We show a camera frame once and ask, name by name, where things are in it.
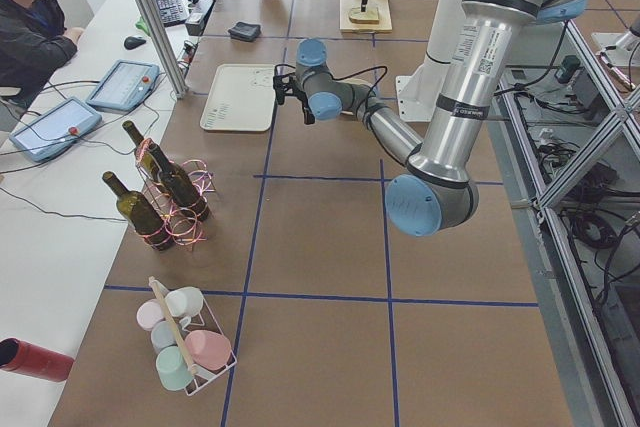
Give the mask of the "bread slice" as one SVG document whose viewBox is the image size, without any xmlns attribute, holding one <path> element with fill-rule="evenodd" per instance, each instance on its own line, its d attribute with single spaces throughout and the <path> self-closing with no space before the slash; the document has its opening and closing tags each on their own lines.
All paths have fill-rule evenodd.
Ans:
<svg viewBox="0 0 640 427">
<path fill-rule="evenodd" d="M 351 23 L 359 25 L 375 25 L 380 22 L 377 7 L 367 7 L 365 12 L 361 12 L 360 7 L 353 7 L 348 11 L 347 18 Z"/>
</svg>

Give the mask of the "white round plate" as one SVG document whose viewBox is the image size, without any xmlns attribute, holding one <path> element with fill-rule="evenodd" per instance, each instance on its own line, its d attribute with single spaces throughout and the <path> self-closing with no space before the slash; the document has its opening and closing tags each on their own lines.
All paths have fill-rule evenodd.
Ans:
<svg viewBox="0 0 640 427">
<path fill-rule="evenodd" d="M 370 92 L 371 95 L 375 96 L 375 97 L 379 97 L 379 89 L 378 87 L 374 87 L 373 84 L 371 82 L 368 82 L 364 79 L 359 79 L 359 78 L 353 78 L 353 79 L 348 79 L 347 83 L 352 84 L 352 85 L 359 85 L 359 86 L 363 86 L 366 88 L 367 91 Z"/>
</svg>

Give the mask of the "cream bear tray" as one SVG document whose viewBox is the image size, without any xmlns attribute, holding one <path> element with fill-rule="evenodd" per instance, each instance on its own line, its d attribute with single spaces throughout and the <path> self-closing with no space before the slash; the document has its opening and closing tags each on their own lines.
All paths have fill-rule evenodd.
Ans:
<svg viewBox="0 0 640 427">
<path fill-rule="evenodd" d="M 201 115 L 205 131 L 265 132 L 275 106 L 274 64 L 222 64 Z"/>
</svg>

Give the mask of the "wooden cutting board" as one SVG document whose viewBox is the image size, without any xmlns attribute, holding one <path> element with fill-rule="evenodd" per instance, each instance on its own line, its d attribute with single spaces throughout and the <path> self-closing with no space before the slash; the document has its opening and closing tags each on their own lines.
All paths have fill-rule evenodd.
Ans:
<svg viewBox="0 0 640 427">
<path fill-rule="evenodd" d="M 339 28 L 346 33 L 390 33 L 392 21 L 388 0 L 340 0 Z"/>
</svg>

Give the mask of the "dark grey folded cloth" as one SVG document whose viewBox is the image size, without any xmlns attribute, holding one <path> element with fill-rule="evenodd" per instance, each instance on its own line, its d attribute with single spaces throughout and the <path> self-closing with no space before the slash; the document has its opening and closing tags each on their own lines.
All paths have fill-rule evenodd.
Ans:
<svg viewBox="0 0 640 427">
<path fill-rule="evenodd" d="M 261 25 L 239 21 L 228 29 L 232 39 L 253 42 L 261 35 Z"/>
</svg>

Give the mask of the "black keyboard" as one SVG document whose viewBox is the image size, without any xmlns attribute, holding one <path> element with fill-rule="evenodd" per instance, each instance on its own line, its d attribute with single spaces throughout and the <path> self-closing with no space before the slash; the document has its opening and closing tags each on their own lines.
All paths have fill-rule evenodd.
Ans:
<svg viewBox="0 0 640 427">
<path fill-rule="evenodd" d="M 189 16 L 184 0 L 155 0 L 155 2 L 165 27 L 183 24 Z"/>
</svg>

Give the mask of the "middle green wine bottle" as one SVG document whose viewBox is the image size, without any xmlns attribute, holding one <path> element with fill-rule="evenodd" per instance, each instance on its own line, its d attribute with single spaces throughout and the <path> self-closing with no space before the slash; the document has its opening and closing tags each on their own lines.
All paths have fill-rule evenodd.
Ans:
<svg viewBox="0 0 640 427">
<path fill-rule="evenodd" d="M 150 142 L 148 151 L 159 167 L 160 182 L 174 203 L 182 209 L 191 210 L 199 221 L 206 220 L 210 215 L 208 204 L 186 171 L 172 162 L 154 142 Z"/>
</svg>

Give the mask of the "green wine bottle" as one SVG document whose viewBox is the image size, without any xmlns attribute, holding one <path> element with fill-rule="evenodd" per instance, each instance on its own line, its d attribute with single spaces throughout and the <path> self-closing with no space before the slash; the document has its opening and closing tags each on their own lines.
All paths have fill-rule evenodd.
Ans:
<svg viewBox="0 0 640 427">
<path fill-rule="evenodd" d="M 150 140 L 145 138 L 140 133 L 136 125 L 130 120 L 124 121 L 122 123 L 122 127 L 135 145 L 135 158 L 137 164 L 145 167 L 147 170 L 151 170 L 152 167 L 155 167 L 155 162 L 148 151 Z"/>
<path fill-rule="evenodd" d="M 191 210 L 199 221 L 206 220 L 210 215 L 208 204 L 186 171 L 172 162 L 154 142 L 150 142 L 148 151 L 159 167 L 160 182 L 174 203 L 182 209 Z"/>
<path fill-rule="evenodd" d="M 165 221 L 141 192 L 128 189 L 112 171 L 104 172 L 102 180 L 116 196 L 117 210 L 147 245 L 158 251 L 175 245 Z"/>
</svg>

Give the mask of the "rear green wine bottle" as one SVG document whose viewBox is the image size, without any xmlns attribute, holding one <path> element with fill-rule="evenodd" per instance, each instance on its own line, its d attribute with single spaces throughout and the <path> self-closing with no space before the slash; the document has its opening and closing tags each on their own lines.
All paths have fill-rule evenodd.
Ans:
<svg viewBox="0 0 640 427">
<path fill-rule="evenodd" d="M 151 170 L 152 167 L 155 167 L 155 162 L 148 151 L 150 140 L 145 138 L 140 133 L 136 125 L 130 120 L 124 121 L 122 123 L 122 127 L 135 145 L 135 158 L 137 164 L 145 167 L 147 170 Z"/>
</svg>

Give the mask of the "far blue teach pendant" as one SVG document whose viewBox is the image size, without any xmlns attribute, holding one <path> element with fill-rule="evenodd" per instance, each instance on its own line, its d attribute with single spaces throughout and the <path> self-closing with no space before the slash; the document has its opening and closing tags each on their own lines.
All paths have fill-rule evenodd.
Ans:
<svg viewBox="0 0 640 427">
<path fill-rule="evenodd" d="M 118 60 L 89 94 L 86 103 L 100 111 L 131 112 L 154 89 L 159 74 L 156 64 Z"/>
</svg>

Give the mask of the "blue teach pendant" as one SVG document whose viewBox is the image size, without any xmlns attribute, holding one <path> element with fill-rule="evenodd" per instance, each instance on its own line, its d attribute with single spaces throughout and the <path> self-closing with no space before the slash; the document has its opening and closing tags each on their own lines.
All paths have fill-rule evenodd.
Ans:
<svg viewBox="0 0 640 427">
<path fill-rule="evenodd" d="M 33 162 L 61 155 L 91 132 L 102 116 L 77 97 L 70 97 L 9 136 L 12 144 Z"/>
<path fill-rule="evenodd" d="M 131 112 L 154 89 L 159 74 L 156 64 L 118 60 L 89 94 L 86 103 L 100 111 Z"/>
</svg>

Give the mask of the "black computer mouse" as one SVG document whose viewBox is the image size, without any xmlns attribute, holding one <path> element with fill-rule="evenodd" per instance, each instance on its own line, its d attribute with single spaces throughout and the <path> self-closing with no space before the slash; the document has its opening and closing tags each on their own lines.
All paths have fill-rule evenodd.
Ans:
<svg viewBox="0 0 640 427">
<path fill-rule="evenodd" d="M 137 49 L 147 43 L 147 40 L 140 36 L 127 36 L 123 41 L 123 47 L 128 50 Z"/>
</svg>

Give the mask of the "front green wine bottle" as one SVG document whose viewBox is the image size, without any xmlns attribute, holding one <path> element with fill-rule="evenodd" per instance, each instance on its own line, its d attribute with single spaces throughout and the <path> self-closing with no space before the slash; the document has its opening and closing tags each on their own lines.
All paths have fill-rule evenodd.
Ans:
<svg viewBox="0 0 640 427">
<path fill-rule="evenodd" d="M 175 245 L 165 221 L 141 192 L 128 189 L 112 171 L 104 172 L 102 180 L 116 196 L 117 210 L 147 245 L 158 251 Z"/>
</svg>

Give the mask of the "white cup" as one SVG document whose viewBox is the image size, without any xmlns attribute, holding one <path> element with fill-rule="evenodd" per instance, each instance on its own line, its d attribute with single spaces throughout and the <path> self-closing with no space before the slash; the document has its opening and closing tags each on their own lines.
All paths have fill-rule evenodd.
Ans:
<svg viewBox="0 0 640 427">
<path fill-rule="evenodd" d="M 203 307 L 204 296 L 200 289 L 186 286 L 170 291 L 165 302 L 173 317 L 194 317 Z"/>
</svg>

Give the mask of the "near blue teach pendant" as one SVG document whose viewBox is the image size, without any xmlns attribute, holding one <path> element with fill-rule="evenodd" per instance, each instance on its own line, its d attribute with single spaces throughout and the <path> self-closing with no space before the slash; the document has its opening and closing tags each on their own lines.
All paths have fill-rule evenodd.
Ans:
<svg viewBox="0 0 640 427">
<path fill-rule="evenodd" d="M 12 144 L 33 162 L 61 155 L 91 132 L 102 116 L 77 97 L 70 97 L 9 136 Z"/>
</svg>

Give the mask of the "light pink cup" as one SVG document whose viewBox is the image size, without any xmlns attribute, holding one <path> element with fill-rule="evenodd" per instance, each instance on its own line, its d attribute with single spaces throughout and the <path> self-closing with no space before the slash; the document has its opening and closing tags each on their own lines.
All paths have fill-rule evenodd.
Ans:
<svg viewBox="0 0 640 427">
<path fill-rule="evenodd" d="M 139 306 L 136 312 L 137 325 L 147 332 L 151 332 L 153 328 L 164 319 L 164 313 L 156 299 L 145 301 Z"/>
</svg>

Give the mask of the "seated person in black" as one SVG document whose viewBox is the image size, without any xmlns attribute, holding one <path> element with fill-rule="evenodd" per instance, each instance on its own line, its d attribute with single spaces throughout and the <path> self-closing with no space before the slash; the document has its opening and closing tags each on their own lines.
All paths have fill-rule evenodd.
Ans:
<svg viewBox="0 0 640 427">
<path fill-rule="evenodd" d="M 1 85 L 26 109 L 56 70 L 75 56 L 81 27 L 68 27 L 58 0 L 1 0 Z"/>
</svg>

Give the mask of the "salmon pink cup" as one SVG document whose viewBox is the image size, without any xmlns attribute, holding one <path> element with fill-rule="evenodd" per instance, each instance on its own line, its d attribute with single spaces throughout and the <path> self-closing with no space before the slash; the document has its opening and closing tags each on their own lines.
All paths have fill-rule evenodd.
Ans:
<svg viewBox="0 0 640 427">
<path fill-rule="evenodd" d="M 186 336 L 184 342 L 193 360 L 210 371 L 222 369 L 231 357 L 229 339 L 217 332 L 195 330 Z"/>
</svg>

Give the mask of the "grey cup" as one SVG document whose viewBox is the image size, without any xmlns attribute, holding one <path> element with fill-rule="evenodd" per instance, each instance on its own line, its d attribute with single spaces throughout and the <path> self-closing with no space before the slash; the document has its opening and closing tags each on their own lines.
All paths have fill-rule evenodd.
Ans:
<svg viewBox="0 0 640 427">
<path fill-rule="evenodd" d="M 158 322 L 152 328 L 150 340 L 156 354 L 159 354 L 165 348 L 176 345 L 173 332 L 166 320 Z"/>
</svg>

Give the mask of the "mint green cup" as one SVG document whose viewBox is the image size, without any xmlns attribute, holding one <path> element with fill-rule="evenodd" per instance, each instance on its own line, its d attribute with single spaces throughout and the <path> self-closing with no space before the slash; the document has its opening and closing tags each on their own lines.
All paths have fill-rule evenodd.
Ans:
<svg viewBox="0 0 640 427">
<path fill-rule="evenodd" d="M 155 367 L 160 382 L 166 390 L 183 390 L 194 380 L 179 348 L 175 345 L 166 347 L 157 354 Z"/>
</svg>

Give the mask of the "red cylinder bottle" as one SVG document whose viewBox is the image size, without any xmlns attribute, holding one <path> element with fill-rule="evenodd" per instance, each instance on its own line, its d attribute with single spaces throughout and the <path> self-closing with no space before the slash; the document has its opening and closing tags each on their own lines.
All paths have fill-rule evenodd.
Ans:
<svg viewBox="0 0 640 427">
<path fill-rule="evenodd" d="M 1 341 L 1 369 L 7 372 L 44 379 L 65 381 L 74 359 L 16 338 Z"/>
</svg>

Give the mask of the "aluminium frame post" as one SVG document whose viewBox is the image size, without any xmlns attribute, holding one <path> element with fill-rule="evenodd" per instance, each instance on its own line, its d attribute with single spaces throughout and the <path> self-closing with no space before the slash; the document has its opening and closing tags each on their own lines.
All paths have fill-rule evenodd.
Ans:
<svg viewBox="0 0 640 427">
<path fill-rule="evenodd" d="M 185 97 L 188 87 L 180 69 L 178 60 L 174 56 L 174 50 L 161 21 L 160 14 L 154 0 L 135 0 L 139 12 L 143 17 L 155 46 L 161 64 L 167 78 L 173 88 L 177 99 Z"/>
</svg>

